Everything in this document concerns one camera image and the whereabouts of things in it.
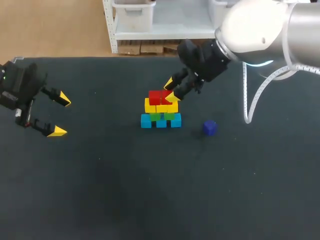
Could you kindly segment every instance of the red block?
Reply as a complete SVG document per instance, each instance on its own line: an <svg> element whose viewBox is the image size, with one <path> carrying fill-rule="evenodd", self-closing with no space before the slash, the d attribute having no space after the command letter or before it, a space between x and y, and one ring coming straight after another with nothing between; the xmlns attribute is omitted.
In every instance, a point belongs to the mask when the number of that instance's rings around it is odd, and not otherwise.
<svg viewBox="0 0 320 240"><path fill-rule="evenodd" d="M161 105L161 91L149 91L150 106Z"/></svg>
<svg viewBox="0 0 320 240"><path fill-rule="evenodd" d="M161 98L161 104L162 105L172 105L172 102L169 102L166 100L166 97L172 93L170 90L162 90L162 98Z"/></svg>

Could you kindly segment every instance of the storage bin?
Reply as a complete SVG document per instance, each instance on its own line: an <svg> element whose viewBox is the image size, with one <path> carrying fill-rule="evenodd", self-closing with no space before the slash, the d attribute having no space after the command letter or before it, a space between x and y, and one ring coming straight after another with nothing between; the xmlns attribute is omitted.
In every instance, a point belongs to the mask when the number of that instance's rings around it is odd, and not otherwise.
<svg viewBox="0 0 320 240"><path fill-rule="evenodd" d="M118 26L128 33L145 33L152 30L156 1L112 0Z"/></svg>
<svg viewBox="0 0 320 240"><path fill-rule="evenodd" d="M209 14L214 29L222 24L226 14L239 0L209 0Z"/></svg>

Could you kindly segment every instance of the dark blue cube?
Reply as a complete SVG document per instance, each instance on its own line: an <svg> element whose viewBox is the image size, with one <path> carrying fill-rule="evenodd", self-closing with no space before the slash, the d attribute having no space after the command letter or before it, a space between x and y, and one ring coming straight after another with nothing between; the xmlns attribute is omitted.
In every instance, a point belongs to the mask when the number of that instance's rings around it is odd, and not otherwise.
<svg viewBox="0 0 320 240"><path fill-rule="evenodd" d="M216 134L218 125L214 121L206 121L203 124L203 132L208 136L213 136Z"/></svg>

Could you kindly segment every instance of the blue block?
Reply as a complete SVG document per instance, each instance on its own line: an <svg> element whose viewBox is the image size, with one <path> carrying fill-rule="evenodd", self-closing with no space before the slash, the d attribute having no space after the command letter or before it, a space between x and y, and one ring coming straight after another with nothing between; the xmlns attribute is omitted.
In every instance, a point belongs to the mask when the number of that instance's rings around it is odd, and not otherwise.
<svg viewBox="0 0 320 240"><path fill-rule="evenodd" d="M156 121L156 127L158 129L164 129L167 127L167 121L166 120L160 120L160 121Z"/></svg>
<svg viewBox="0 0 320 240"><path fill-rule="evenodd" d="M171 120L171 128L181 128L182 121L181 121L181 114L175 113L174 120Z"/></svg>
<svg viewBox="0 0 320 240"><path fill-rule="evenodd" d="M141 114L141 128L142 129L151 129L152 123L149 114Z"/></svg>
<svg viewBox="0 0 320 240"><path fill-rule="evenodd" d="M218 129L218 125L214 121L209 120L203 124L203 132L208 136L215 135L217 132L217 129Z"/></svg>

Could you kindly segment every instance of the white cable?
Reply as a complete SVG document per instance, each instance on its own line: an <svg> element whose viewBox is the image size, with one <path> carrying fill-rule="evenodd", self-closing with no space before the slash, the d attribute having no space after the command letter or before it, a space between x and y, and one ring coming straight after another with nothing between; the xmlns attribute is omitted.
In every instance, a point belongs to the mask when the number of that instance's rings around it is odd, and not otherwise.
<svg viewBox="0 0 320 240"><path fill-rule="evenodd" d="M307 66L307 65L300 65L300 64L295 64L292 65L294 67L295 71L305 71L313 74L320 75L320 68L317 67L312 67L312 66ZM262 94L262 92L265 90L265 88L268 86L268 84L274 80L277 76L287 72L291 68L289 66L284 66L275 72L273 72L270 76L264 80L264 82L261 84L261 86L258 88L256 91L251 107L249 110L248 114L248 95L247 95L247 64L245 62L242 63L242 68L243 68L243 115L244 115L244 121L249 124L252 121L256 105L258 103L258 100Z"/></svg>

